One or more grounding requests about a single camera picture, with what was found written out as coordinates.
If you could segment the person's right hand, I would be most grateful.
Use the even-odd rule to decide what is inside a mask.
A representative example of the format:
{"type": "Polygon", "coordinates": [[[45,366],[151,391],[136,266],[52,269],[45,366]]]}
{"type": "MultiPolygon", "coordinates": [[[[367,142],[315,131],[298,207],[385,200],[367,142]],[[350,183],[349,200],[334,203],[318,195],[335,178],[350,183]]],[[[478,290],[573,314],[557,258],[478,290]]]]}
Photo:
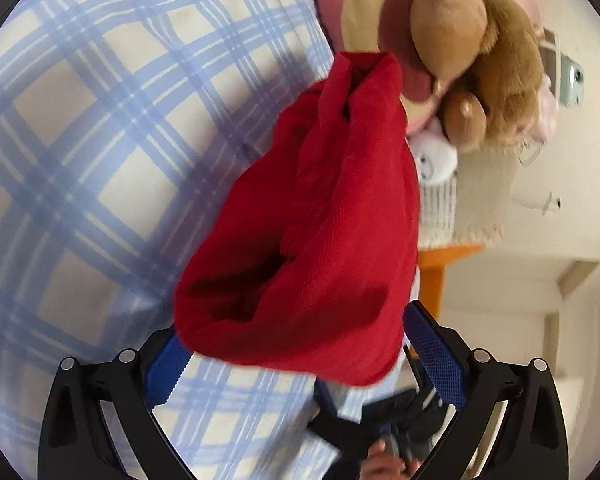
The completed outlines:
{"type": "Polygon", "coordinates": [[[376,441],[362,461],[358,478],[360,480],[407,480],[420,467],[419,460],[404,462],[399,456],[387,451],[384,440],[376,441]]]}

